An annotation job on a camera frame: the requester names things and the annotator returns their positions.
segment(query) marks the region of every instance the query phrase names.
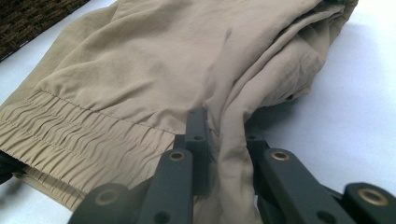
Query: wicker surface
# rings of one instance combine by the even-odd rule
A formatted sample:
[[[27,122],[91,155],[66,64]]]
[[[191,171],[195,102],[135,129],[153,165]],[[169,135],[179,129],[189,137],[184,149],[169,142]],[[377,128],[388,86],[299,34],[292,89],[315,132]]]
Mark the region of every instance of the wicker surface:
[[[89,0],[0,0],[0,62]]]

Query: beige fabric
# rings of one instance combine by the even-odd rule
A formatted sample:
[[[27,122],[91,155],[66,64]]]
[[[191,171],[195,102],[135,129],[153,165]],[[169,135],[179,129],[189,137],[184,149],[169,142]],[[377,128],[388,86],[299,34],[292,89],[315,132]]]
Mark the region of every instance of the beige fabric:
[[[356,0],[120,0],[63,30],[0,107],[19,177],[74,210],[92,188],[136,186],[204,105],[213,189],[194,223],[261,223],[244,122],[308,93]]]

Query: metal grommet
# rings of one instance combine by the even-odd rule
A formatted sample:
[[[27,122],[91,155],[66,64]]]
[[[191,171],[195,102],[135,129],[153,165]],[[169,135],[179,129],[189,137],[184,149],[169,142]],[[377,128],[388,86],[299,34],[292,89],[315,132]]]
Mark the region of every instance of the metal grommet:
[[[376,206],[387,206],[389,204],[388,199],[375,189],[358,189],[358,194],[364,201]]]
[[[282,151],[275,151],[271,153],[271,156],[277,161],[287,161],[290,159],[290,156]]]
[[[185,155],[182,152],[173,152],[169,155],[169,159],[171,161],[182,161],[184,160],[184,157]]]
[[[95,202],[102,206],[108,205],[114,203],[119,197],[120,194],[115,189],[105,189],[96,196]]]

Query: white surface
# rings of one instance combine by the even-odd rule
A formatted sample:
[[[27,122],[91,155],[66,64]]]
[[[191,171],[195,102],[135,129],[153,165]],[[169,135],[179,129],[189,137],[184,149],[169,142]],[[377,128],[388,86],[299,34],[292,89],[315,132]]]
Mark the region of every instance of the white surface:
[[[0,63],[0,104],[62,28],[112,0],[91,0]],[[270,146],[294,152],[322,184],[367,182],[396,195],[396,18],[390,0],[361,1],[311,94],[262,111]],[[66,223],[71,213],[14,180],[0,186],[0,223]]]

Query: garment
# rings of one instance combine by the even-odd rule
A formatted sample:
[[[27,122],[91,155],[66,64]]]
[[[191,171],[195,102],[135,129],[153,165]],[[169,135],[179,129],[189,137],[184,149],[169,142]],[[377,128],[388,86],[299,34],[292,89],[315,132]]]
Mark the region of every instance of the garment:
[[[204,106],[212,191],[194,223],[261,223],[244,122],[308,93],[356,0],[120,0],[68,25],[0,107],[20,179],[71,210],[107,182],[132,188]]]

